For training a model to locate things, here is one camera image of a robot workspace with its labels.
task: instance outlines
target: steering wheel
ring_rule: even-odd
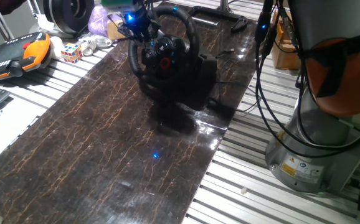
[[[177,64],[177,68],[179,68],[178,72],[172,71],[170,77],[162,78],[156,72],[141,69],[137,56],[138,46],[134,40],[129,41],[128,58],[130,68],[138,78],[144,79],[147,84],[156,88],[168,89],[175,85],[180,79],[192,75],[192,69],[199,55],[199,36],[192,17],[186,11],[177,8],[177,6],[158,6],[156,8],[156,14],[158,18],[163,15],[175,16],[184,23],[189,40],[189,48],[187,46],[188,43],[185,43],[180,38],[160,33],[158,37],[151,42],[152,50],[143,49],[143,51],[148,54],[146,56],[147,58],[151,56],[158,58],[158,60],[152,61],[156,66],[159,66],[158,70],[166,69],[170,67],[171,64],[176,63],[171,57],[180,59],[181,64]]]

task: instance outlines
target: black steering wheel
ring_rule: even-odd
[[[163,15],[171,15],[179,18],[182,23],[186,26],[186,34],[189,39],[189,48],[188,51],[185,52],[185,57],[187,60],[182,66],[182,71],[187,72],[177,72],[175,75],[170,78],[161,79],[156,74],[144,71],[141,69],[137,56],[137,44],[134,40],[129,41],[129,63],[130,68],[133,73],[138,77],[145,80],[145,82],[151,86],[156,88],[165,89],[170,88],[175,83],[178,82],[179,79],[192,74],[192,69],[194,68],[197,58],[199,55],[199,36],[196,29],[196,24],[192,17],[184,10],[177,8],[177,6],[158,6],[156,8],[156,14],[159,17]]]

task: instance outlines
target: white sticker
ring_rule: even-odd
[[[281,166],[286,174],[312,184],[317,184],[323,173],[324,166],[316,166],[287,153]]]

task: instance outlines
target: cable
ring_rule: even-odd
[[[297,156],[303,156],[303,157],[306,157],[306,158],[324,158],[324,157],[329,157],[329,156],[335,156],[337,154],[340,154],[342,153],[343,151],[338,151],[338,152],[334,152],[334,153],[330,153],[330,154],[325,154],[325,155],[321,155],[321,156],[310,156],[310,155],[307,155],[307,154],[302,154],[302,153],[299,153],[299,152],[296,152],[294,150],[292,150],[291,148],[289,148],[278,136],[277,134],[273,131],[273,129],[270,127],[270,125],[268,124],[267,122],[267,119],[266,117],[264,116],[263,114],[263,109],[262,109],[262,106],[260,105],[260,102],[258,101],[258,91],[259,91],[259,85],[260,85],[260,72],[262,71],[262,67],[263,67],[263,63],[261,65],[259,65],[259,52],[257,50],[257,53],[256,53],[256,66],[257,66],[257,76],[259,78],[257,78],[257,82],[256,82],[256,101],[258,102],[257,103],[257,106],[258,106],[258,109],[259,109],[259,112],[260,114],[262,115],[262,119],[263,119],[263,122],[266,124],[266,127],[267,129],[270,131],[270,133],[273,135],[273,137],[277,140],[277,142],[279,142],[285,149],[287,149],[288,151],[294,153],[295,155]]]
[[[305,141],[315,144],[315,142],[309,137],[309,135],[305,131],[305,128],[303,127],[303,123],[302,123],[301,108],[302,108],[303,92],[305,89],[304,88],[305,73],[304,73],[303,67],[302,67],[301,73],[300,73],[300,83],[301,83],[301,87],[299,89],[298,106],[296,107],[296,112],[297,112],[296,116],[297,116],[297,120],[298,120],[296,126],[298,127],[298,130]]]
[[[229,3],[227,3],[227,4],[232,4],[234,2],[242,2],[242,1],[241,0],[233,0],[233,1],[229,2]]]
[[[261,68],[263,66],[264,60],[266,55],[263,55],[262,57],[262,64],[261,66],[259,66],[259,62],[258,62],[258,58],[259,58],[259,52],[258,52],[258,48],[260,47],[260,43],[257,43],[257,54],[256,54],[256,59],[257,59],[257,93],[261,95],[261,98],[263,99],[263,102],[265,103],[265,106],[267,107],[267,110],[269,111],[270,115],[273,116],[274,120],[276,121],[276,123],[278,123],[278,125],[284,130],[284,132],[286,132],[288,135],[290,135],[293,139],[295,139],[296,141],[298,141],[299,143],[308,146],[308,147],[312,147],[315,149],[320,149],[320,150],[327,150],[327,151],[337,151],[335,153],[332,154],[327,154],[327,155],[322,155],[322,156],[318,156],[318,157],[326,157],[326,156],[333,156],[335,154],[339,154],[342,153],[358,144],[360,144],[360,137],[358,137],[356,140],[354,140],[353,142],[343,145],[343,146],[321,146],[321,145],[316,145],[316,144],[310,144],[308,142],[305,142],[301,139],[299,139],[298,137],[294,136],[289,130],[287,130],[286,127],[284,127],[284,125],[282,125],[282,123],[277,119],[277,117],[274,115],[273,111],[270,109],[270,106],[268,105],[265,97],[264,97],[264,93],[262,91],[262,87],[260,87],[260,73],[261,73]]]

